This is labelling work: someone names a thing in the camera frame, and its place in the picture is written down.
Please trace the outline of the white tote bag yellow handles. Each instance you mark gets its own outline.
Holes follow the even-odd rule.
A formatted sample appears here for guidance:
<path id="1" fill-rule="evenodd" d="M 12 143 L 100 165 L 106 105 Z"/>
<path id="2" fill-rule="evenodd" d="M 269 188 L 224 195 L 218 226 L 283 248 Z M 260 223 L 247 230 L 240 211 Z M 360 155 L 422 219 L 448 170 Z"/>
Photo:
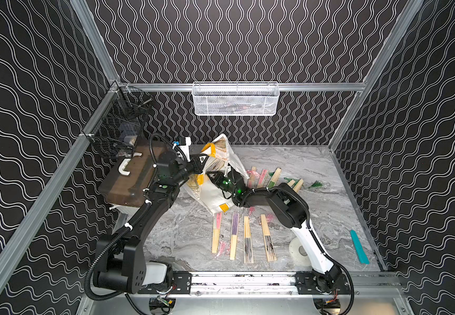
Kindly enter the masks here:
<path id="1" fill-rule="evenodd" d="M 201 152 L 206 155 L 205 167 L 189 177 L 185 191 L 213 215 L 239 205 L 235 198 L 247 188 L 249 175 L 227 136 L 219 135 Z"/>

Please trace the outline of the purple folding fan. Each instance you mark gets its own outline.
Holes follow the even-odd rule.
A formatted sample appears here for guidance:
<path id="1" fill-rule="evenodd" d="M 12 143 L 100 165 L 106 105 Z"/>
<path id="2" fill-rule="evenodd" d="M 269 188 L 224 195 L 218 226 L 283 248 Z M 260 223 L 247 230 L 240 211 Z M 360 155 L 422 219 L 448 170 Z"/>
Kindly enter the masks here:
<path id="1" fill-rule="evenodd" d="M 239 213 L 233 213 L 231 220 L 231 238 L 229 252 L 229 258 L 231 261 L 234 261 L 236 259 L 239 219 L 240 219 Z"/>

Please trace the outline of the green folding fan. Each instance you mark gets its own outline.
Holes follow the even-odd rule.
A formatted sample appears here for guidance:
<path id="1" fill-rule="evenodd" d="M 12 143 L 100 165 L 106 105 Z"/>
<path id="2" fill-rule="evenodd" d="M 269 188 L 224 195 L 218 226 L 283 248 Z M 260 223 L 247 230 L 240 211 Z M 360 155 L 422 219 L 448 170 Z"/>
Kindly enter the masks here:
<path id="1" fill-rule="evenodd" d="M 271 178 L 269 180 L 267 188 L 273 188 L 277 184 L 278 179 L 279 179 L 279 177 L 281 175 L 281 171 L 282 171 L 282 169 L 280 167 L 278 167 L 275 170 L 275 172 L 272 174 L 272 176 L 271 176 Z"/>
<path id="2" fill-rule="evenodd" d="M 296 184 L 296 181 L 294 179 L 287 182 L 287 185 L 289 185 L 290 187 L 293 187 L 295 184 Z"/>
<path id="3" fill-rule="evenodd" d="M 309 185 L 307 185 L 304 180 L 301 178 L 299 179 L 293 186 L 292 189 L 295 192 L 299 192 L 301 190 L 315 190 L 318 188 L 323 188 L 323 183 L 320 181 L 315 181 Z"/>

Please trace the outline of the beige folding fan dark print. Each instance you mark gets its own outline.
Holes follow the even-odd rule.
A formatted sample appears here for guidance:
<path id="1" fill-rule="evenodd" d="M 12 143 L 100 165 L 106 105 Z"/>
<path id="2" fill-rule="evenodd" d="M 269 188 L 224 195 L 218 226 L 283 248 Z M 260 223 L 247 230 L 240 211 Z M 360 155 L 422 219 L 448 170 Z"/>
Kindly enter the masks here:
<path id="1" fill-rule="evenodd" d="M 244 231 L 243 231 L 244 263 L 252 264 L 254 262 L 254 254 L 253 254 L 253 248 L 252 248 L 252 234 L 251 234 L 251 229 L 250 229 L 249 216 L 244 216 L 243 224 L 244 224 L 244 227 L 243 227 L 244 228 Z"/>

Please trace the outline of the beige folding fan long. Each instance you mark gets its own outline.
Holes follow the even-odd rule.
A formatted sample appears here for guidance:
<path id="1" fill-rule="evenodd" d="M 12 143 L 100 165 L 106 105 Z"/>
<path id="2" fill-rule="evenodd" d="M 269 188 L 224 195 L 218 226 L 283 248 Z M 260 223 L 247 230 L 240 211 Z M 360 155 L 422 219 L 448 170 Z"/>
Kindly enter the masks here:
<path id="1" fill-rule="evenodd" d="M 268 221 L 265 215 L 261 215 L 262 234 L 264 237 L 265 254 L 268 262 L 275 262 L 277 255 L 271 238 Z"/>

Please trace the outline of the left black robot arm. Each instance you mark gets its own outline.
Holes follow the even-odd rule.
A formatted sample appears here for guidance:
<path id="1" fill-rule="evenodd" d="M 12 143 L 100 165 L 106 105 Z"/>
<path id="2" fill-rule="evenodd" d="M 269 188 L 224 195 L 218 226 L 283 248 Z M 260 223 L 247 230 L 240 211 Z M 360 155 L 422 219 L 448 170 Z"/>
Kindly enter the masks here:
<path id="1" fill-rule="evenodd" d="M 103 301 L 124 293 L 138 293 L 145 286 L 160 292 L 172 288 L 172 267 L 146 261 L 143 245 L 176 201 L 181 186 L 190 175 L 202 173 L 207 159 L 206 154 L 193 154 L 189 160 L 181 160 L 175 151 L 159 156 L 149 186 L 142 192 L 143 205 L 123 227 L 97 241 L 96 258 L 84 278 L 88 298 Z"/>

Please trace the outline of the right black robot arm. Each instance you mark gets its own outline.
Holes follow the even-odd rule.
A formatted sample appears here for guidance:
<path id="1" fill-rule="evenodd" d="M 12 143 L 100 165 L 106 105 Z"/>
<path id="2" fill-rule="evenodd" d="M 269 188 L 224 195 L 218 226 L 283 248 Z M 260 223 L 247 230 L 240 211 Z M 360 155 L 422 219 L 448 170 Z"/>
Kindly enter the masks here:
<path id="1" fill-rule="evenodd" d="M 310 272 L 296 273 L 296 287 L 301 294 L 355 294 L 348 270 L 327 253 L 312 226 L 308 204 L 288 184 L 250 189 L 236 170 L 228 174 L 208 171 L 206 175 L 216 190 L 221 192 L 221 195 L 227 194 L 227 199 L 235 206 L 267 206 L 281 225 L 293 231 L 312 267 Z"/>

